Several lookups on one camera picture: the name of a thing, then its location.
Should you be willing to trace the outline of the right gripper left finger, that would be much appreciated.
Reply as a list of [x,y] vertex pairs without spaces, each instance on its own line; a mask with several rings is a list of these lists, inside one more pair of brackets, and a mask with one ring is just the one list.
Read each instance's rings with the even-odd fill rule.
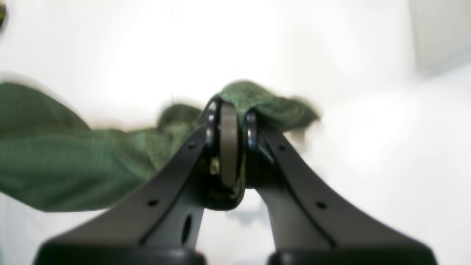
[[195,250],[206,208],[243,197],[237,110],[210,103],[204,122],[156,176],[98,217],[46,241],[36,265],[205,265]]

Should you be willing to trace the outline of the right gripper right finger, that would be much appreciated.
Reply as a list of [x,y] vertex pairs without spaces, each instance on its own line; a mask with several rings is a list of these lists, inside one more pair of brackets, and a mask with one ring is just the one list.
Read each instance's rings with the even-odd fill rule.
[[275,244],[268,265],[435,265],[423,243],[333,191],[281,132],[246,115],[246,181],[267,206]]

